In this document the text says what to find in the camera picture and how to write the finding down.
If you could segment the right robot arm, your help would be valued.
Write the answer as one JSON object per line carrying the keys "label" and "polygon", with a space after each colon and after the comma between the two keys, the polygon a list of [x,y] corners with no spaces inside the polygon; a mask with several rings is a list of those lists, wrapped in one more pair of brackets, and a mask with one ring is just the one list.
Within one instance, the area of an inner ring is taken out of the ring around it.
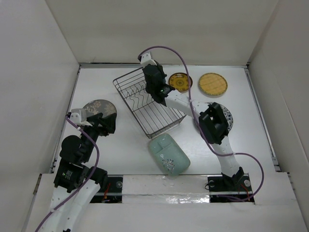
{"label": "right robot arm", "polygon": [[193,101],[180,93],[166,83],[163,67],[155,61],[143,64],[142,71],[146,81],[146,92],[155,102],[179,110],[196,121],[202,138],[218,157],[224,191],[235,191],[240,185],[244,171],[232,151],[228,138],[228,122],[220,104]]}

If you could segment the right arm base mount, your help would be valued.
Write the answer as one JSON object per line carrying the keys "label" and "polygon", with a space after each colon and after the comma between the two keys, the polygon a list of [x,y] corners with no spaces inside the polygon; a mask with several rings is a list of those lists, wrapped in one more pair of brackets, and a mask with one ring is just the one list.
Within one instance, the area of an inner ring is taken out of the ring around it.
{"label": "right arm base mount", "polygon": [[254,202],[249,176],[241,167],[232,177],[208,176],[204,188],[209,191],[211,203]]}

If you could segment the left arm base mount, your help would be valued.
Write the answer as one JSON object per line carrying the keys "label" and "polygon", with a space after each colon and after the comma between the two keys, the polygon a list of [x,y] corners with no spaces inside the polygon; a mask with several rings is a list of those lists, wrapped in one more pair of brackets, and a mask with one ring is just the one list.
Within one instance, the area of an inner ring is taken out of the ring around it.
{"label": "left arm base mount", "polygon": [[122,203],[123,176],[110,175],[107,184],[100,189],[90,203]]}

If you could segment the woven bamboo round plate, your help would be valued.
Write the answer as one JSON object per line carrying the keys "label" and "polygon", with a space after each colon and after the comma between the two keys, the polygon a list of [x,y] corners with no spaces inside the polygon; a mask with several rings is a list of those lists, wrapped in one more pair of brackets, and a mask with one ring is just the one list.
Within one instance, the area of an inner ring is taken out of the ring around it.
{"label": "woven bamboo round plate", "polygon": [[209,72],[200,77],[198,87],[206,95],[218,97],[227,91],[228,83],[220,74]]}

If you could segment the blue white floral plate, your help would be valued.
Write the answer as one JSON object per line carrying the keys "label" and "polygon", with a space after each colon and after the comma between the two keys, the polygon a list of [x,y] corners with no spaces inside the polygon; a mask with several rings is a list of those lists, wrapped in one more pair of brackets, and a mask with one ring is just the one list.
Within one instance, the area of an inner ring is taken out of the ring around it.
{"label": "blue white floral plate", "polygon": [[227,121],[227,133],[225,133],[227,135],[233,127],[234,120],[232,113],[224,105],[220,104],[220,107]]}

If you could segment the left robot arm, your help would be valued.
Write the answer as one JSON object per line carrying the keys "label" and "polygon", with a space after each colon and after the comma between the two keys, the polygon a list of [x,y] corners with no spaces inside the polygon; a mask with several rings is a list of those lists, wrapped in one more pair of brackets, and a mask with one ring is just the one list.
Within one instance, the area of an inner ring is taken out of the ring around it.
{"label": "left robot arm", "polygon": [[81,134],[62,141],[49,212],[36,231],[74,231],[95,194],[106,189],[108,173],[98,167],[100,152],[96,141],[115,132],[116,117],[116,113],[86,116],[84,109],[73,109],[65,116],[67,123]]}

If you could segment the yellow patterned round plate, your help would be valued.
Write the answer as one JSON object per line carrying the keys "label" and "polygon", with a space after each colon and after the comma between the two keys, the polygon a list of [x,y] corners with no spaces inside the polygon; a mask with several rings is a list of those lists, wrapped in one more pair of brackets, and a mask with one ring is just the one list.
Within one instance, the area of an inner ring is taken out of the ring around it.
{"label": "yellow patterned round plate", "polygon": [[180,93],[187,92],[192,84],[192,78],[183,72],[174,73],[169,77],[169,85],[174,87]]}

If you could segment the grey snowflake reindeer plate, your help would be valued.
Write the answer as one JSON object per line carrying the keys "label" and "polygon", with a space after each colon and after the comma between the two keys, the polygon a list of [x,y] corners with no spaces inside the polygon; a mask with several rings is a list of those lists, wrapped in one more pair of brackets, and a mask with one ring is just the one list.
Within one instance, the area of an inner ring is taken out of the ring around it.
{"label": "grey snowflake reindeer plate", "polygon": [[90,117],[99,113],[102,113],[102,118],[117,113],[115,105],[108,100],[94,100],[87,103],[83,109],[86,111],[86,116]]}

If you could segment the pale green rectangular plate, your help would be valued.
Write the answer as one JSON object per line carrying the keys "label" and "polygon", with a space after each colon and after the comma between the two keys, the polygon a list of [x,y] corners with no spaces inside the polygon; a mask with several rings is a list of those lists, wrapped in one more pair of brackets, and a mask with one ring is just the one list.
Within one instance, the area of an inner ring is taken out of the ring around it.
{"label": "pale green rectangular plate", "polygon": [[164,175],[178,176],[185,172],[191,164],[189,157],[167,133],[151,140],[148,148]]}

